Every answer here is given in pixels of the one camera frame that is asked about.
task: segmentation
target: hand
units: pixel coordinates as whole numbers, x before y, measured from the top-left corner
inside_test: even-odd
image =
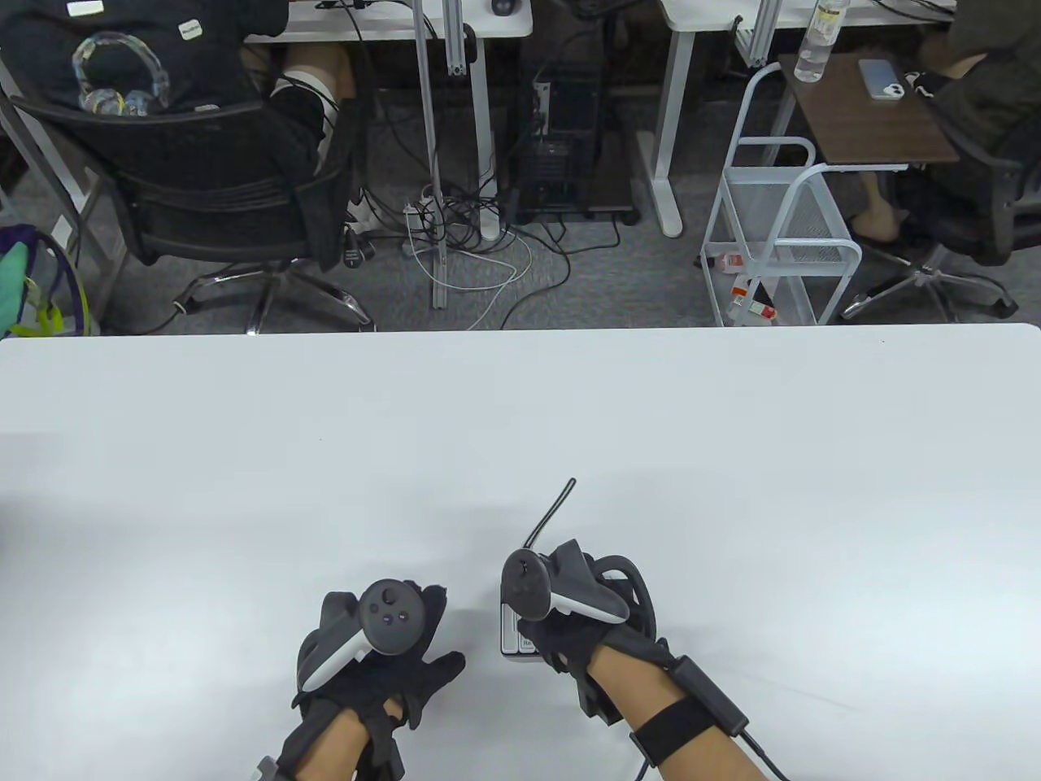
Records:
[[[654,608],[640,580],[641,599],[634,599],[632,584],[627,581],[607,580],[605,585],[617,593],[629,605],[629,620],[625,624],[605,624],[585,615],[563,614],[552,610],[542,621],[517,622],[517,630],[535,644],[545,662],[557,673],[568,673],[579,689],[579,704],[587,716],[599,715],[608,724],[621,719],[621,712],[611,692],[593,674],[591,662],[601,650],[613,649],[620,654],[650,662],[659,669],[668,665],[672,656],[665,640],[655,640],[657,632]]]
[[[425,662],[423,655],[437,631],[448,603],[441,586],[424,589],[410,581],[423,599],[426,625],[415,646],[400,656],[370,653],[361,661],[352,661],[332,680],[313,692],[298,695],[303,724],[285,741],[278,764],[289,774],[296,773],[310,749],[344,711],[355,713],[373,741],[371,764],[380,766],[396,759],[391,733],[406,722],[411,729],[420,725],[423,708],[438,690],[462,672],[465,657],[452,652]],[[345,595],[357,601],[354,595]],[[313,646],[313,633],[304,640],[300,658]],[[388,710],[397,711],[393,717]]]
[[[655,631],[653,619],[649,618],[644,606],[633,600],[632,589],[627,588],[624,581],[607,580],[605,584],[629,604],[630,618],[625,624],[605,624],[586,615],[565,615],[557,610],[551,610],[542,621],[520,619],[517,622],[517,631],[535,644],[545,662],[558,673],[588,671],[593,655],[604,645],[648,661],[670,658],[666,656],[667,650],[648,636]]]

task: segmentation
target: white metal cart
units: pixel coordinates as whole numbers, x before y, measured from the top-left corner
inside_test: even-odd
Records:
[[[755,294],[766,280],[776,286],[778,322],[785,325],[826,325],[854,272],[860,264],[861,249],[849,237],[849,230],[832,197],[826,173],[855,171],[900,171],[905,165],[830,166],[816,162],[816,148],[807,138],[793,135],[742,135],[748,106],[759,83],[781,66],[763,68],[748,82],[741,101],[734,135],[727,152],[719,188],[702,244],[701,264],[717,325],[726,325],[723,311],[730,296],[729,283],[720,285],[726,275],[712,270],[713,260],[728,252],[744,259],[751,276],[747,295],[735,303],[736,323],[744,320]],[[764,147],[757,166],[737,166],[739,147]],[[769,165],[781,146],[799,146],[806,150],[803,166]],[[719,215],[726,222],[727,238],[714,241]],[[819,312],[814,311],[806,291],[806,277],[833,277],[837,280],[831,298]]]

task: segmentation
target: plastic bottle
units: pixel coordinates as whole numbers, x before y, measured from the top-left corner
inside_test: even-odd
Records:
[[[824,75],[828,57],[838,41],[848,7],[849,0],[817,0],[795,62],[795,78],[799,81],[819,81]]]

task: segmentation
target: forearm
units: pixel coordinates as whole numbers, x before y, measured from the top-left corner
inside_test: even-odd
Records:
[[[393,700],[383,706],[393,719],[404,711]],[[297,781],[351,781],[369,746],[369,731],[353,710],[345,710],[322,734],[297,771]]]
[[[633,730],[686,697],[665,671],[606,647],[593,654],[589,675]],[[664,781],[764,781],[744,752],[715,727],[672,754],[659,771]]]

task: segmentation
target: desk leg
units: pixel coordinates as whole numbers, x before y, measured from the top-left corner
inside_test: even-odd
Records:
[[[790,86],[786,86],[784,97],[781,98],[781,105],[778,107],[778,116],[773,118],[773,127],[770,128],[770,137],[785,135],[788,132],[788,125],[791,124],[791,116],[795,111],[795,93]],[[781,147],[763,148],[763,166],[772,166],[778,160],[778,151]]]
[[[668,48],[668,69],[662,87],[661,102],[658,104],[658,129],[654,135],[646,131],[636,133],[643,174],[651,187],[651,200],[658,213],[661,232],[676,238],[683,231],[683,220],[676,205],[672,185],[668,183],[668,167],[672,162],[672,147],[676,145],[676,130],[680,125],[680,109],[683,107],[683,93],[687,89],[687,73],[690,70],[690,52],[694,46],[693,32],[674,32]]]
[[[477,130],[477,171],[481,198],[494,198],[499,194],[496,174],[496,136],[491,132],[491,109],[488,106],[488,72],[484,61],[484,40],[477,41],[477,60],[469,67],[469,89],[474,97],[474,125]],[[485,206],[481,209],[481,236],[486,242],[499,238],[499,209]]]

